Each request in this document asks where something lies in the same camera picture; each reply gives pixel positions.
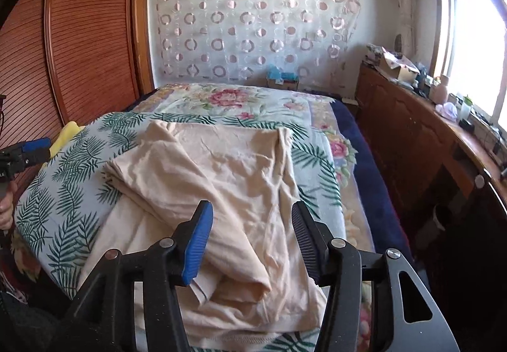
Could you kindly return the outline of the person's left hand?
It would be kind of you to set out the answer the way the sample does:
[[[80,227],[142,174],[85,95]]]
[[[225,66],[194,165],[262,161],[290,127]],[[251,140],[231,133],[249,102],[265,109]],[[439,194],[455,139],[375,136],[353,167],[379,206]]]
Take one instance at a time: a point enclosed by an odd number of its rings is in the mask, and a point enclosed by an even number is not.
[[[14,195],[16,192],[17,184],[11,181],[0,203],[0,229],[2,231],[9,230],[14,223]]]

